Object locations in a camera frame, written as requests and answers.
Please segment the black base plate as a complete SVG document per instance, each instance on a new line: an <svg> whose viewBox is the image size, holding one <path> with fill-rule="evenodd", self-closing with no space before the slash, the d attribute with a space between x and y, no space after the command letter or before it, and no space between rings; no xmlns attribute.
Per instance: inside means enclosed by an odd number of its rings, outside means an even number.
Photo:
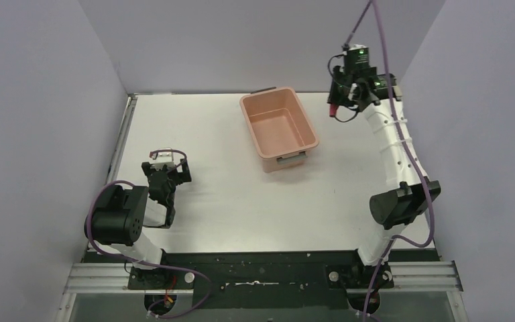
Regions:
<svg viewBox="0 0 515 322"><path fill-rule="evenodd" d="M166 254L163 267L130 263L77 264L68 289L89 294L130 292L153 315L200 309L326 307L373 312L386 292L439 290L453 269L428 250L394 251L380 268L354 251Z"/></svg>

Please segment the aluminium rail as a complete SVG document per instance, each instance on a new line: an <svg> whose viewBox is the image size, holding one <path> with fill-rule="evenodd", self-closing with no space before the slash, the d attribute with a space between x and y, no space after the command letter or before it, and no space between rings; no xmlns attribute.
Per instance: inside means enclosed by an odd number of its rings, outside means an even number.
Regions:
<svg viewBox="0 0 515 322"><path fill-rule="evenodd" d="M137 95L130 94L128 96L127 105L123 114L123 119L117 136L116 146L107 172L106 183L112 182L117 178L117 173L119 172L119 166L121 163L121 159L123 157L123 151L125 148L125 143L127 141L129 128L131 126L136 104Z"/></svg>
<svg viewBox="0 0 515 322"><path fill-rule="evenodd" d="M277 274L272 269L226 264L222 276L212 279L220 290L235 286L297 286L304 290L315 284L337 286L332 278L342 280L344 275L335 270L299 269L289 264ZM386 292L461 292L463 290L453 262L392 262L388 270L391 281L379 282L379 291ZM135 273L129 273L123 264L84 263L75 264L64 289L66 294L191 294L197 277L189 272L178 272L170 282L141 281Z"/></svg>

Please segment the left side aluminium rail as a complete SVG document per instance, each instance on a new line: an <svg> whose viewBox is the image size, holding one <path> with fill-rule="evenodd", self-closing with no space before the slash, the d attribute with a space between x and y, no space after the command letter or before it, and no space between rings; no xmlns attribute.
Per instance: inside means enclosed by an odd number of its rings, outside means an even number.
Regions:
<svg viewBox="0 0 515 322"><path fill-rule="evenodd" d="M112 182L117 178L117 173L119 172L119 166L121 163L121 159L123 157L123 151L125 148L125 143L127 141L129 128L131 126L136 104L137 95L130 94L128 96L127 105L123 114L123 119L117 136L116 146L107 172L106 183Z"/></svg>

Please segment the aluminium front rail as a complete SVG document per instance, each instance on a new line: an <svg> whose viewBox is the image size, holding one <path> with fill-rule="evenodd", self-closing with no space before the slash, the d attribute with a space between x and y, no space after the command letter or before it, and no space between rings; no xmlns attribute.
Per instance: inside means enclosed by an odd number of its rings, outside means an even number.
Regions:
<svg viewBox="0 0 515 322"><path fill-rule="evenodd" d="M315 284L337 286L332 278L342 280L344 275L335 270L299 269L289 264L277 274L272 269L226 264L222 276L212 279L220 290L235 286L297 286L304 290ZM461 292L463 290L453 262L392 262L388 270L391 281L379 282L379 291L386 292ZM64 289L66 294L191 294L197 277L189 272L178 272L170 282L141 281L135 273L129 273L123 264L84 263L75 264Z"/></svg>

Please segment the pink plastic bin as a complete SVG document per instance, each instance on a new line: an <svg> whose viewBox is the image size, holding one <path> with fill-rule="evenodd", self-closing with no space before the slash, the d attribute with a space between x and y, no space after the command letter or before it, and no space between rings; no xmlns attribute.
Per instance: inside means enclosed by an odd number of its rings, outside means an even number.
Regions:
<svg viewBox="0 0 515 322"><path fill-rule="evenodd" d="M254 91L242 96L239 106L265 173L305 163L319 145L315 128L291 87Z"/></svg>

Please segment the red black screwdriver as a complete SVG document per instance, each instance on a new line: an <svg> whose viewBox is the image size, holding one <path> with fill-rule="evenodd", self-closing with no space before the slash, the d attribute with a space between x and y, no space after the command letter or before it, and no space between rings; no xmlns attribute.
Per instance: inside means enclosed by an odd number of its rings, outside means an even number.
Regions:
<svg viewBox="0 0 515 322"><path fill-rule="evenodd" d="M329 104L329 117L336 118L338 108L339 108L339 106L337 104L330 103Z"/></svg>

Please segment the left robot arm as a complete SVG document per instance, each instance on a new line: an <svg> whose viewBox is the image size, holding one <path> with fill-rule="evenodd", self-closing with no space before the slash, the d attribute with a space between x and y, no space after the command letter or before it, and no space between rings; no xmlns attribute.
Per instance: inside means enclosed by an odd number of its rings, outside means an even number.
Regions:
<svg viewBox="0 0 515 322"><path fill-rule="evenodd" d="M111 183L94 202L84 233L96 244L116 249L117 256L132 265L132 282L164 288L174 282L175 274L167 269L166 252L143 230L171 227L176 215L176 188L192 178L186 158L179 163L170 158L147 161L141 169L147 185L125 189L123 180Z"/></svg>

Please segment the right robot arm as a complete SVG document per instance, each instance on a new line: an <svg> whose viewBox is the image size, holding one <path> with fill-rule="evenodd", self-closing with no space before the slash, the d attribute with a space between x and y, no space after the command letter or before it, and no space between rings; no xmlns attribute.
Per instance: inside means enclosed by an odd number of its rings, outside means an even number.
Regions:
<svg viewBox="0 0 515 322"><path fill-rule="evenodd" d="M414 151L395 76L378 74L363 45L345 44L336 57L342 65L327 66L332 78L329 116L336 119L342 107L365 118L379 145L386 175L386 191L369 199L374 232L356 250L351 268L355 285L367 287L370 280L383 278L388 247L428 209L441 186L429 179Z"/></svg>

